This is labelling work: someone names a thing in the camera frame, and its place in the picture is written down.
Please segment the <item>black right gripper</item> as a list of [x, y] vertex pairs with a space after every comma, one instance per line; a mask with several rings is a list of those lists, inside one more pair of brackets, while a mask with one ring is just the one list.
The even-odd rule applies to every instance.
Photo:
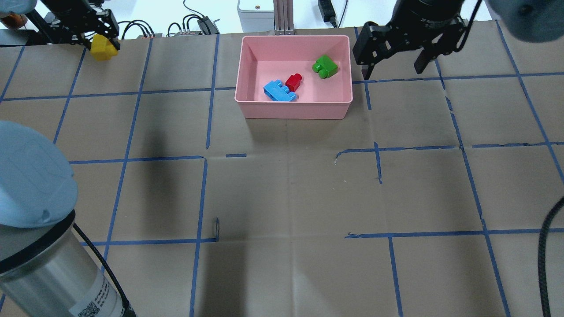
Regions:
[[386, 43], [395, 52], [422, 48], [414, 62], [417, 74], [438, 56], [460, 52], [468, 38], [462, 6], [462, 0], [398, 0], [386, 26], [366, 22], [352, 49], [364, 80], [386, 58]]

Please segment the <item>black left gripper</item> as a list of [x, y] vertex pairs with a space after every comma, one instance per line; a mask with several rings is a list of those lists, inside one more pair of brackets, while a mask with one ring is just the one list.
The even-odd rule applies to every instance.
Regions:
[[49, 44], [88, 44], [89, 34], [105, 36], [119, 51], [119, 24], [111, 10], [96, 10], [102, 0], [41, 0], [48, 8], [50, 18], [36, 9], [26, 14], [38, 28], [38, 33]]

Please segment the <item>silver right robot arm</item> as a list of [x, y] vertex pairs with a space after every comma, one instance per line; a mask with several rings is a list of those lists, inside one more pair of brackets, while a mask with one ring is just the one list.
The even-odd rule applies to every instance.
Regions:
[[[398, 0], [385, 25], [368, 21], [352, 48], [355, 62], [368, 80], [379, 62], [399, 52], [419, 50], [414, 69], [421, 74], [440, 55], [460, 52], [469, 38], [482, 2], [468, 21], [461, 17], [461, 0]], [[492, 10], [520, 41], [542, 43], [563, 36], [561, 0], [490, 0]]]

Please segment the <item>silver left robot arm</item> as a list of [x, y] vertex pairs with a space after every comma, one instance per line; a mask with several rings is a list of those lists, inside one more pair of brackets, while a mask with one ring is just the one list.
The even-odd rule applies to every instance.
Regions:
[[134, 317], [76, 223], [78, 185], [41, 133], [1, 122], [1, 291], [30, 317]]

